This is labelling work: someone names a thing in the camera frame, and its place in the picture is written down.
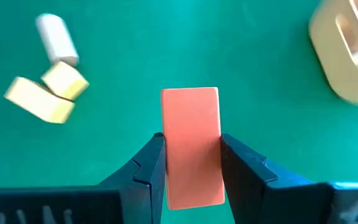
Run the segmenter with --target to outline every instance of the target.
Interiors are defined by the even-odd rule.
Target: green table surface
[[[162,130],[160,91],[217,86],[224,133],[314,181],[358,181],[358,106],[308,37],[318,0],[0,0],[0,187],[97,184]],[[67,123],[3,98],[50,64],[35,18],[61,16],[89,88]],[[233,223],[224,205],[162,223]]]

